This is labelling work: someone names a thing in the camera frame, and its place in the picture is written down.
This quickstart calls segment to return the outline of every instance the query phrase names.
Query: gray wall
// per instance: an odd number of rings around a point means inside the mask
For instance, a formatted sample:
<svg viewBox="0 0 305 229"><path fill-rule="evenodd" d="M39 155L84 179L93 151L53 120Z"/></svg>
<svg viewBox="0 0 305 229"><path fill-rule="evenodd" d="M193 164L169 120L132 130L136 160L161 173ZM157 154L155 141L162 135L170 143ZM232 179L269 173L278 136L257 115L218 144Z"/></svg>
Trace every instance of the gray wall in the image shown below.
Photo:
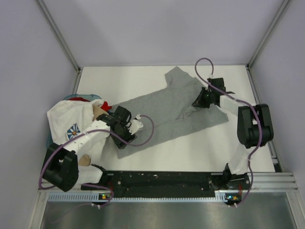
<svg viewBox="0 0 305 229"><path fill-rule="evenodd" d="M0 228L26 228L49 131L75 72L34 0L0 2Z"/></svg>
<svg viewBox="0 0 305 229"><path fill-rule="evenodd" d="M283 0L45 0L81 66L248 63Z"/></svg>
<svg viewBox="0 0 305 229"><path fill-rule="evenodd" d="M305 201L305 1L293 0L253 67L263 102L270 104L274 142L294 172Z"/></svg>

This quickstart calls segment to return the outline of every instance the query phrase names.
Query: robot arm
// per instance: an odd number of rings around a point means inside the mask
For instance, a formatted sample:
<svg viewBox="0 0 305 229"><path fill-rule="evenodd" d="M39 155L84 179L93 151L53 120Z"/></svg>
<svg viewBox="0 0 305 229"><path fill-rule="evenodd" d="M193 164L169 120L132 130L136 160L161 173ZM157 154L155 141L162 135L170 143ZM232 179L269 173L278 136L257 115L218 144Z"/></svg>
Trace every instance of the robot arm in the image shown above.
<svg viewBox="0 0 305 229"><path fill-rule="evenodd" d="M143 127L139 120L139 115L131 120L131 113L120 106L110 115L100 115L80 134L83 137L72 139L70 144L59 150L48 164L43 178L63 191L69 191L75 184L98 183L102 171L95 166L78 166L79 159L96 143L102 142L104 145L110 131L130 143L136 138L135 133ZM126 147L124 142L112 137L119 149ZM55 143L50 145L43 166L58 147L60 146Z"/></svg>
<svg viewBox="0 0 305 229"><path fill-rule="evenodd" d="M208 79L208 82L223 92L226 92L223 78ZM232 100L215 89L203 87L197 99L193 102L194 107L209 108L214 104L237 116L237 137L239 146L235 155L224 169L225 183L228 187L234 186L234 181L244 179L248 171L248 156L251 147L257 146L259 140L258 125L250 107ZM269 107L266 104L253 104L262 127L263 138L260 146L266 145L273 139L273 127Z"/></svg>

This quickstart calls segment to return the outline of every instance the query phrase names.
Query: aluminum frame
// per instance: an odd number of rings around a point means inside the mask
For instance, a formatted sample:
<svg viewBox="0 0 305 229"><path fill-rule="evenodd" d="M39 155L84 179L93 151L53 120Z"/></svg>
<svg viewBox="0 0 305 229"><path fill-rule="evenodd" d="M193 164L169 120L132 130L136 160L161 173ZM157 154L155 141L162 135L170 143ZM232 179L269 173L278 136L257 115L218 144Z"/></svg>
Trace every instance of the aluminum frame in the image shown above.
<svg viewBox="0 0 305 229"><path fill-rule="evenodd" d="M53 20L49 10L47 9L46 4L43 0L35 0L38 4L43 16L45 17L46 21L50 25L54 36L56 37L59 45L61 46L62 50L66 54L67 58L69 59L71 65L77 72L77 77L75 79L73 93L77 92L77 88L81 79L81 68L77 64L72 52L70 51L63 35L61 34L60 30L58 29L55 21ZM275 15L272 23L270 24L268 30L266 31L265 35L263 36L262 40L260 41L256 51L254 52L252 58L250 59L249 64L247 65L247 72L249 76L249 80L252 86L252 90L254 93L254 97L257 103L261 102L259 98L258 92L255 87L254 80L251 75L251 67L257 60L259 54L264 49L266 43L268 42L269 38L273 34L274 29L282 19L284 13L288 9L291 0L283 0L280 9L278 10L277 14ZM281 159L276 153L275 146L271 142L268 144L270 148L270 152L274 160L281 162ZM34 209L31 215L30 224L28 226L29 229L37 229L40 228L43 214L46 208L46 204L49 198L49 194L53 191L58 191L59 189L54 188L53 190L38 190ZM74 188L71 190L74 193L84 193L84 192L104 192L104 191L80 191L79 188ZM226 192L230 193L231 190L222 190L218 192ZM298 188L295 182L295 178L293 173L254 173L254 185L251 192L286 192L287 199L295 219L295 223L298 229L305 229L305 211L303 208L302 200L300 197L300 193L298 192Z"/></svg>
<svg viewBox="0 0 305 229"><path fill-rule="evenodd" d="M95 192L51 192L49 202L108 202L99 199L99 193ZM177 203L177 202L227 202L225 193L215 192L215 197L199 198L113 198L112 203Z"/></svg>

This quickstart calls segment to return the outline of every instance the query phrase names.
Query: metal plate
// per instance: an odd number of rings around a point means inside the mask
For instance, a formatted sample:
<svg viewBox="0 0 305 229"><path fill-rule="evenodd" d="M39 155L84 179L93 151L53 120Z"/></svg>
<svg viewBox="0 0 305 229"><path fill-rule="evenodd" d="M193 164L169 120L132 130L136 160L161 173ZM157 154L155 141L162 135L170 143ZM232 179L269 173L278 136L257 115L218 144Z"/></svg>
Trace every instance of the metal plate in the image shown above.
<svg viewBox="0 0 305 229"><path fill-rule="evenodd" d="M239 208L224 203L113 203L98 210L48 203L41 229L295 229L284 193L252 193Z"/></svg>

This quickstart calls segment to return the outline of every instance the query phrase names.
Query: white tabletop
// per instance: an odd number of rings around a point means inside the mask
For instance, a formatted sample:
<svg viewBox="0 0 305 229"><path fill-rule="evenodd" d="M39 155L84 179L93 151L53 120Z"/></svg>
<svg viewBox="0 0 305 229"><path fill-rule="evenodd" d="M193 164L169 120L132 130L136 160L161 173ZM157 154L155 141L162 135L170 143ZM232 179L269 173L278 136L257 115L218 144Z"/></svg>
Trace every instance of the white tabletop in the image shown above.
<svg viewBox="0 0 305 229"><path fill-rule="evenodd" d="M174 66L85 67L78 94L97 94L108 104L117 104L166 87L164 74ZM180 66L195 77L194 66ZM199 66L203 78L210 66ZM254 103L254 96L245 66L215 66L214 78L223 77L226 89L236 97ZM205 171L220 172L234 155L238 139L237 117L226 112L227 123L156 145L118 159L109 138L100 162L108 170L142 171ZM274 172L269 148L261 147L251 161L254 172Z"/></svg>

